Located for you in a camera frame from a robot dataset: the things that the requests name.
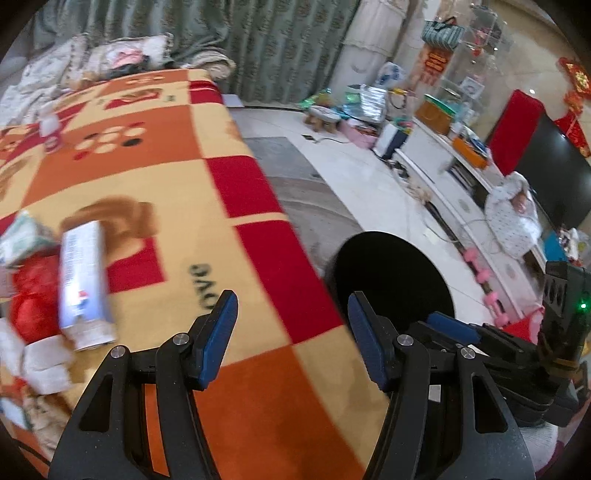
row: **television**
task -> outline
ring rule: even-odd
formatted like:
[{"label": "television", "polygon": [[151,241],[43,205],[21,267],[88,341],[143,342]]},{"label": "television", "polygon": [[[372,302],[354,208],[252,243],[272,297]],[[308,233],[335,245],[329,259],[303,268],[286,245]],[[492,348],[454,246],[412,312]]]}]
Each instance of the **television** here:
[{"label": "television", "polygon": [[554,228],[576,228],[591,210],[591,166],[545,113],[515,169]]}]

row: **white bottle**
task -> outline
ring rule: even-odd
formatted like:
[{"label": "white bottle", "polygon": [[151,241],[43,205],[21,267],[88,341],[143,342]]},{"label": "white bottle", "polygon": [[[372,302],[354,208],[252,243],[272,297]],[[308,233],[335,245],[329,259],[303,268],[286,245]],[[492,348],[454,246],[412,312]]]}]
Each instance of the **white bottle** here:
[{"label": "white bottle", "polygon": [[39,111],[39,135],[46,153],[53,153],[61,147],[61,124],[53,111],[53,104],[45,104]]}]

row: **green bag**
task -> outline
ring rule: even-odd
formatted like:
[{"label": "green bag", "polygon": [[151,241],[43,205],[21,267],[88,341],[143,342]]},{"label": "green bag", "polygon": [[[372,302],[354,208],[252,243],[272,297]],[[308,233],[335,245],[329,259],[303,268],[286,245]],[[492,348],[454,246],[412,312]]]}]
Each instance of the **green bag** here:
[{"label": "green bag", "polygon": [[443,22],[427,20],[421,38],[432,47],[454,51],[463,33],[464,27],[456,25],[456,17],[450,17]]}]

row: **green curtain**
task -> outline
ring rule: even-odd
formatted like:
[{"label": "green curtain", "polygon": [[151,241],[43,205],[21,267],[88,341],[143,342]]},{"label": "green curtain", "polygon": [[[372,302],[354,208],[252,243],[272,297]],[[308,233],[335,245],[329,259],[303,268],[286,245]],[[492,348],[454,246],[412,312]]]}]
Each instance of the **green curtain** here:
[{"label": "green curtain", "polygon": [[324,88],[359,0],[232,0],[227,90],[244,102],[299,102]]},{"label": "green curtain", "polygon": [[79,33],[93,46],[122,37],[174,35],[173,60],[185,63],[229,35],[229,0],[49,0],[35,15],[36,51]]},{"label": "green curtain", "polygon": [[49,0],[35,15],[39,52],[79,33],[92,46],[174,35],[179,64],[225,49],[236,62],[223,86],[245,102],[293,103],[324,88],[360,0]]}]

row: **orange checkered blanket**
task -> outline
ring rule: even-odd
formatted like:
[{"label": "orange checkered blanket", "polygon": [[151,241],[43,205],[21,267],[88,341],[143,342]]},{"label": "orange checkered blanket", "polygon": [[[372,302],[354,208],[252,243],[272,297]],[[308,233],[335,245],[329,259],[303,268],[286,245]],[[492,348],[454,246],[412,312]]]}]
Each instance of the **orange checkered blanket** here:
[{"label": "orange checkered blanket", "polygon": [[[49,155],[38,126],[2,132],[0,232],[22,208],[56,232],[101,220],[109,304],[131,351],[186,331],[234,290],[222,369],[196,394],[222,478],[361,478],[387,399],[207,73],[112,80],[66,96],[59,117],[64,144]],[[72,406],[108,350],[76,354]],[[166,474],[147,397],[152,462]]]}]

